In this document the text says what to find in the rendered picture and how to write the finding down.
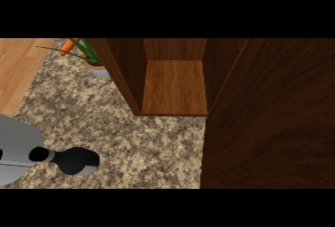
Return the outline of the green plant in white pot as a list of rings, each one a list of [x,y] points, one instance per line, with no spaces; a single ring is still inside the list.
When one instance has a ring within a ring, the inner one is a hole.
[[[70,50],[76,48],[81,54],[73,54]],[[100,61],[92,45],[85,38],[69,38],[60,49],[47,47],[47,50],[57,51],[61,56],[70,55],[83,61],[88,72],[98,78],[109,78],[109,72]]]

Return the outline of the open brown wooden cabinet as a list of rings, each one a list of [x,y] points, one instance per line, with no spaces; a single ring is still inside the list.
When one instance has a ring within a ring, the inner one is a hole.
[[[135,116],[204,116],[246,42],[241,38],[89,40]]]

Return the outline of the dark brown cabinet door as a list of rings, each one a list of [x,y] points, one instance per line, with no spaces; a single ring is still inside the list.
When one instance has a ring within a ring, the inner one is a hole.
[[[204,122],[200,187],[335,188],[335,38],[246,40]]]

